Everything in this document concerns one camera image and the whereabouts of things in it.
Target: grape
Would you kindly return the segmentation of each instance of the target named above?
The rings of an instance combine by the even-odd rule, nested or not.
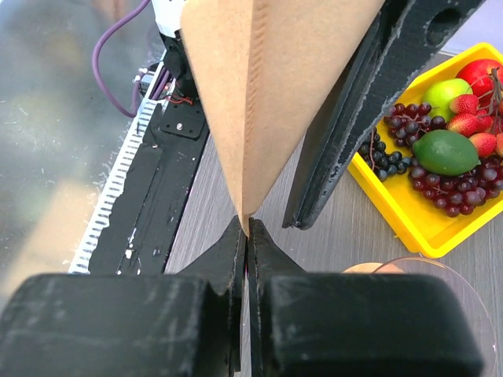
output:
[[[426,170],[422,167],[414,167],[410,172],[410,175],[412,175],[412,178],[422,178],[426,175]]]
[[[456,183],[451,178],[442,178],[440,180],[440,188],[443,191],[453,191]]]
[[[411,158],[410,158],[410,157],[404,157],[404,158],[402,159],[402,162],[403,162],[405,165],[407,165],[407,167],[409,167],[409,166],[410,166],[410,164],[411,164],[411,162],[412,162],[412,160],[411,160]]]
[[[460,213],[460,209],[456,206],[448,206],[446,208],[446,215],[450,218],[455,218]]]
[[[404,104],[396,104],[395,105],[396,115],[403,115],[406,112],[406,107]]]
[[[396,130],[402,126],[402,120],[398,116],[394,116],[387,121],[387,125],[393,130]]]
[[[447,194],[447,199],[451,204],[458,205],[463,203],[463,196],[459,192],[450,192]]]
[[[423,102],[417,108],[417,113],[419,115],[426,115],[431,111],[431,105],[428,102]]]
[[[374,161],[379,161],[380,159],[382,159],[384,156],[384,154],[382,152],[379,152],[379,151],[374,151],[372,152],[372,158],[374,159]]]
[[[472,185],[468,181],[461,181],[459,185],[457,185],[457,191],[459,192],[467,192],[472,189]]]
[[[403,161],[400,161],[396,164],[396,170],[398,171],[398,174],[405,174],[407,167],[408,166]]]
[[[472,206],[475,206],[480,203],[480,196],[479,193],[476,191],[467,191],[463,194],[463,201],[465,204],[471,204]]]
[[[395,145],[399,148],[405,147],[407,145],[405,139],[395,138]]]
[[[405,130],[408,134],[415,134],[419,130],[419,124],[410,120],[407,122]]]
[[[495,169],[488,169],[486,167],[483,167],[482,169],[480,169],[480,175],[487,181],[494,181],[497,177],[497,171]]]
[[[382,170],[382,169],[380,169],[380,170],[377,172],[377,177],[379,178],[379,180],[380,180],[381,182],[386,181],[386,179],[387,179],[387,172],[386,172],[386,170]]]
[[[396,164],[398,162],[398,159],[396,158],[396,156],[391,153],[388,157],[387,157],[387,161],[391,164]]]
[[[395,165],[390,165],[387,167],[387,175],[388,177],[392,177],[397,173],[397,169]]]
[[[475,188],[475,191],[477,191],[477,194],[479,194],[480,199],[484,199],[487,195],[486,190],[484,190],[482,187]]]
[[[433,201],[433,205],[436,208],[445,208],[447,207],[447,200],[446,198],[437,198]]]
[[[427,115],[420,116],[417,118],[417,122],[421,125],[421,128],[427,128],[431,124],[431,118]]]
[[[465,178],[467,182],[469,182],[469,184],[472,186],[472,187],[477,187],[477,185],[479,184],[479,180],[475,177],[472,177],[472,176],[468,176]]]
[[[493,188],[487,189],[486,193],[487,193],[486,198],[490,198],[490,199],[498,198],[500,196],[500,192],[498,190],[493,189]]]
[[[443,116],[437,115],[431,118],[431,128],[433,130],[440,130],[442,128],[446,128],[446,120]]]
[[[496,169],[496,165],[488,160],[481,161],[480,166],[485,167],[486,169]]]
[[[395,156],[398,161],[400,161],[403,157],[402,153],[399,151],[394,151],[392,155]]]
[[[475,207],[470,204],[462,204],[459,211],[461,212],[461,214],[469,215],[473,213],[474,209]]]
[[[407,137],[407,131],[406,131],[405,127],[397,129],[396,133],[395,133],[395,136],[398,139],[405,139]]]
[[[485,189],[487,187],[487,180],[485,180],[484,178],[479,178],[479,187]]]
[[[370,146],[366,143],[362,144],[362,146],[358,150],[358,153],[360,153],[363,156],[367,156],[370,153]]]
[[[418,110],[419,106],[417,106],[416,104],[410,104],[409,106],[406,107],[406,115],[414,119],[416,118]]]
[[[430,190],[430,189],[424,190],[423,191],[423,196],[426,199],[433,200],[435,198],[435,196],[436,196],[435,190]]]
[[[501,157],[500,156],[496,156],[496,155],[489,156],[489,157],[487,157],[487,161],[494,164],[496,167],[499,167],[501,165]]]
[[[407,142],[407,145],[409,147],[412,147],[414,145],[414,143],[416,141],[418,141],[419,138],[417,137],[417,135],[409,135],[407,138],[406,138],[406,142]]]
[[[384,141],[378,141],[375,145],[375,149],[384,152],[386,150],[386,143]]]
[[[412,188],[416,191],[423,191],[426,188],[426,185],[422,182],[421,179],[415,179],[412,182]]]
[[[382,167],[383,169],[386,168],[388,165],[387,157],[383,156],[379,161],[376,161],[376,165],[378,167]]]
[[[427,186],[434,187],[440,184],[440,177],[437,174],[428,174],[424,182]]]

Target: plastic fruit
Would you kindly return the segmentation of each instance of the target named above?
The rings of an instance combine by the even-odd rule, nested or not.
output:
[[[456,75],[472,86],[473,94],[479,98],[482,106],[489,104],[490,92],[494,89],[494,82],[490,78],[493,68],[500,68],[497,76],[503,81],[503,65],[493,59],[474,60],[466,64]]]
[[[447,125],[449,131],[457,132],[466,137],[472,136],[478,128],[479,120],[475,115],[468,113],[454,116]]]
[[[442,116],[449,122],[454,113],[450,110],[450,102],[462,94],[473,94],[470,85],[463,79],[450,79],[436,82],[423,95],[423,102],[431,104],[433,109],[429,115],[433,118],[436,115]]]
[[[419,164],[430,173],[457,176],[473,169],[479,154],[469,139],[456,132],[428,132],[413,146]]]
[[[454,114],[469,113],[477,115],[477,107],[479,106],[479,98],[475,94],[462,94],[454,98],[449,108]]]
[[[473,135],[469,140],[477,149],[479,157],[488,157],[496,148],[496,137],[493,134],[481,132]]]

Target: gray table surface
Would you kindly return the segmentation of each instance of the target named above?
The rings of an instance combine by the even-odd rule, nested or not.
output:
[[[488,2],[498,6],[500,1]],[[100,34],[138,3],[0,0],[0,309],[26,277],[68,269],[128,127],[96,87],[90,54]],[[162,53],[152,27],[152,10],[147,9],[105,48],[104,77],[124,104],[137,69]],[[438,56],[436,63],[442,59]],[[282,229],[297,159],[298,151],[256,217],[304,269],[342,271],[360,262],[409,255],[349,174],[312,229]],[[168,272],[179,271],[213,244],[233,214],[209,141]],[[500,215],[441,259],[479,292],[500,345],[501,229]],[[246,342],[245,361],[248,355]],[[497,357],[501,363],[499,350]],[[249,376],[248,362],[242,375]]]

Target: black bracket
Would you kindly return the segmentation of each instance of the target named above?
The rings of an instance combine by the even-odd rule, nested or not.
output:
[[[153,116],[160,113],[160,105],[154,111]],[[199,101],[194,104],[169,104],[169,112],[164,112],[160,121],[160,130],[169,134],[188,137],[197,140],[204,128],[203,107]]]

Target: red apple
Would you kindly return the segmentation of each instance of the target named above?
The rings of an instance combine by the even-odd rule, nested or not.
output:
[[[472,86],[473,93],[479,98],[481,106],[489,104],[490,91],[494,89],[494,82],[490,77],[493,68],[500,68],[497,70],[497,76],[503,82],[503,65],[493,59],[474,60],[466,64],[456,76]]]

